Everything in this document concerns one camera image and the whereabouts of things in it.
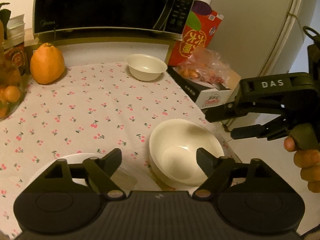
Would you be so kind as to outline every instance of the refrigerator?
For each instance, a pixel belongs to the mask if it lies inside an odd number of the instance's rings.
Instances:
[[[224,19],[208,49],[220,52],[241,78],[250,78],[289,72],[305,39],[301,26],[310,24],[316,0],[211,0],[210,6]],[[231,130],[255,124],[257,117],[224,123]]]

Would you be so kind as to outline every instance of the microwave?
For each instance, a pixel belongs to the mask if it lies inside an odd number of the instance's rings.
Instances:
[[[177,39],[194,0],[34,0],[34,35],[81,29],[138,29]]]

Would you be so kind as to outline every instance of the finger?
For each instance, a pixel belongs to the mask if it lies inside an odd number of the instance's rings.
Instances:
[[[298,150],[293,138],[290,136],[284,140],[283,146],[288,152],[295,152]]]
[[[309,168],[320,164],[320,152],[318,150],[298,150],[293,157],[294,164],[299,168]]]
[[[308,182],[320,181],[320,166],[312,166],[310,168],[301,169],[300,176]]]
[[[313,193],[320,193],[320,181],[309,182],[308,189]]]

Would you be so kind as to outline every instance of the snack in plastic bag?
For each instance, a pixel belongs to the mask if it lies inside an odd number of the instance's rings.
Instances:
[[[187,60],[178,64],[175,70],[184,78],[209,83],[219,87],[228,79],[230,67],[220,60],[220,54],[198,46]]]

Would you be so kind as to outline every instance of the white tile floor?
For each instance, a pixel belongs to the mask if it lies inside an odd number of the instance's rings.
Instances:
[[[320,194],[309,192],[307,183],[300,178],[300,169],[293,163],[293,153],[283,148],[284,138],[274,141],[257,138],[233,140],[218,123],[216,128],[242,162],[249,163],[252,158],[262,159],[300,194],[306,211],[298,228],[299,234],[320,224]]]

